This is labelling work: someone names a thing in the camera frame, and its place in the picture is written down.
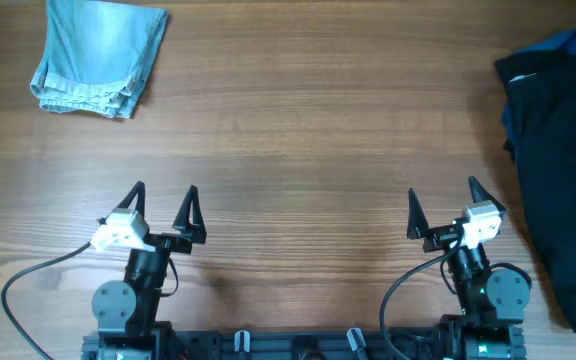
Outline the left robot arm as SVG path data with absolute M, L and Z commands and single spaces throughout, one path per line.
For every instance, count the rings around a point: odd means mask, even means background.
M 104 218 L 91 244 L 101 252 L 110 247 L 130 251 L 124 277 L 108 281 L 94 293 L 92 311 L 97 332 L 82 343 L 83 359 L 189 359 L 187 346 L 169 321 L 158 321 L 168 271 L 177 270 L 173 253 L 189 254 L 206 242 L 207 231 L 199 193 L 192 185 L 173 221 L 172 233 L 153 233 L 145 221 L 145 184 L 137 182 Z

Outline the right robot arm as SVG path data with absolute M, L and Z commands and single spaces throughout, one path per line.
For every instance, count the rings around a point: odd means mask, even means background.
M 506 208 L 471 176 L 472 202 L 452 223 L 430 227 L 414 190 L 408 192 L 407 236 L 421 239 L 426 253 L 441 251 L 442 278 L 457 296 L 461 312 L 444 315 L 423 340 L 415 334 L 419 359 L 525 359 L 525 307 L 532 280 L 510 263 L 492 264 L 484 243 L 495 238 Z

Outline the light blue denim shorts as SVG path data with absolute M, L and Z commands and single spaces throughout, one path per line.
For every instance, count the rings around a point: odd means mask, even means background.
M 48 0 L 46 15 L 44 52 L 30 82 L 40 108 L 131 118 L 157 58 L 169 11 Z

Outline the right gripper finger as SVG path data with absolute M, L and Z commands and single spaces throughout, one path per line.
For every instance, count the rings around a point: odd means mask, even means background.
M 413 188 L 408 190 L 408 209 L 407 237 L 409 239 L 425 238 L 429 231 L 429 224 Z
M 500 213 L 505 213 L 505 206 L 499 202 L 494 196 L 492 196 L 476 179 L 475 176 L 468 177 L 468 185 L 471 193 L 471 197 L 474 203 L 491 201 Z

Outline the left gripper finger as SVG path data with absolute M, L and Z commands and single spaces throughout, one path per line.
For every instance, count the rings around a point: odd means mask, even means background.
M 191 185 L 187 191 L 172 228 L 192 243 L 204 244 L 206 242 L 207 230 L 201 213 L 199 192 L 196 186 Z
M 128 209 L 133 201 L 136 201 L 134 209 L 141 215 L 145 215 L 145 184 L 137 181 L 129 193 L 120 201 L 117 208 Z

